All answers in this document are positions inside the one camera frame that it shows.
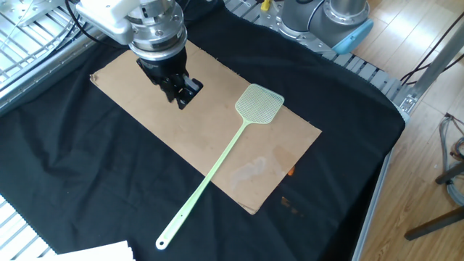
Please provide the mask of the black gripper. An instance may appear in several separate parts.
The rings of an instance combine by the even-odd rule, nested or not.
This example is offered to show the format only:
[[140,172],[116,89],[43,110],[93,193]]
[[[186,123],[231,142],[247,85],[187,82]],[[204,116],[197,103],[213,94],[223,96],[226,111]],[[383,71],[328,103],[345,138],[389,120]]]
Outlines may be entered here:
[[187,76],[186,48],[160,61],[138,58],[136,62],[151,82],[159,84],[170,103],[176,98],[179,109],[184,109],[203,88],[200,81]]

